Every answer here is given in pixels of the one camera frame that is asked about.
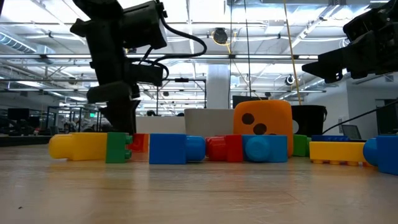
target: large plastic building block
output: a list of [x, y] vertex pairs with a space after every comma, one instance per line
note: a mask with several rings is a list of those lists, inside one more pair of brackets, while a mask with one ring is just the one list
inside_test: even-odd
[[310, 142], [311, 138], [307, 137], [307, 147], [305, 148], [305, 157], [310, 157]]
[[131, 151], [127, 145], [131, 142], [132, 137], [126, 133], [108, 133], [105, 163], [125, 163], [130, 159]]
[[366, 141], [363, 146], [363, 156], [366, 161], [372, 166], [377, 166], [377, 159], [379, 157], [377, 151], [377, 141], [376, 138], [372, 138]]
[[287, 162], [287, 136], [243, 136], [244, 158], [251, 162]]
[[347, 162], [350, 166], [358, 166], [358, 162], [366, 162], [363, 156], [363, 142], [310, 142], [310, 159], [317, 164], [329, 162], [339, 165]]
[[305, 157], [307, 155], [307, 136], [301, 134], [293, 135], [293, 156]]
[[151, 134], [150, 164], [186, 164], [205, 158], [205, 140], [185, 134]]
[[293, 155], [291, 105], [283, 100], [247, 101], [234, 112], [234, 134], [280, 134], [287, 136], [287, 155]]
[[323, 135], [313, 135], [312, 141], [332, 141], [332, 142], [349, 142], [348, 136], [323, 136]]
[[128, 149], [132, 152], [148, 152], [149, 134], [134, 134]]
[[210, 161], [243, 161], [242, 135], [207, 138], [206, 151]]
[[398, 175], [398, 136], [378, 136], [369, 139], [363, 154], [368, 163], [379, 167], [379, 172]]
[[49, 142], [49, 154], [72, 161], [105, 159], [107, 137], [106, 133], [56, 134]]

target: desk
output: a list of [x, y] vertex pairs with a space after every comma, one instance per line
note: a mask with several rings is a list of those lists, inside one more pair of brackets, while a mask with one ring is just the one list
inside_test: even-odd
[[1, 223], [397, 223], [398, 177], [311, 164], [51, 160], [0, 150]]

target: orange die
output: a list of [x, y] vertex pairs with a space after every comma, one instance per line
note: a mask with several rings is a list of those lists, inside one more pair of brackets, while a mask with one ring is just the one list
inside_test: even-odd
[[236, 106], [234, 134], [287, 136], [287, 155], [293, 154], [292, 107], [284, 100], [247, 101]]

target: yellow block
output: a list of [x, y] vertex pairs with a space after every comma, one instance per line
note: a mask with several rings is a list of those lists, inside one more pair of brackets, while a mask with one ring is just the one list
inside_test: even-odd
[[56, 134], [49, 142], [49, 154], [73, 161], [105, 159], [107, 138], [107, 133]]
[[366, 162], [364, 142], [310, 142], [310, 159], [314, 162]]

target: blue cylinder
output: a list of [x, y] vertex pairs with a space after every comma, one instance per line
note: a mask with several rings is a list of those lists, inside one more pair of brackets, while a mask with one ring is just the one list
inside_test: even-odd
[[264, 138], [251, 138], [244, 148], [246, 156], [252, 162], [267, 162], [271, 154], [271, 147]]
[[187, 136], [185, 141], [187, 162], [200, 162], [206, 154], [205, 139], [200, 136]]
[[377, 143], [375, 138], [366, 141], [363, 147], [363, 156], [369, 164], [377, 166]]

